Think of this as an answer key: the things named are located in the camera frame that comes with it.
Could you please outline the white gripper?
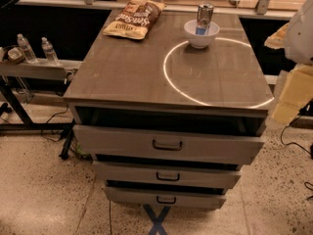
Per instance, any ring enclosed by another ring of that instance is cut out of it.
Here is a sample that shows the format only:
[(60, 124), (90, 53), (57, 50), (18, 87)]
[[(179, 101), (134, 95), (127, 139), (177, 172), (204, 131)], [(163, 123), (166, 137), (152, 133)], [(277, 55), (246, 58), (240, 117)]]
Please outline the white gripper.
[(264, 45), (281, 49), (284, 41), (286, 58), (297, 65), (287, 76), (271, 118), (289, 125), (313, 99), (313, 0), (306, 0), (290, 22), (268, 36)]

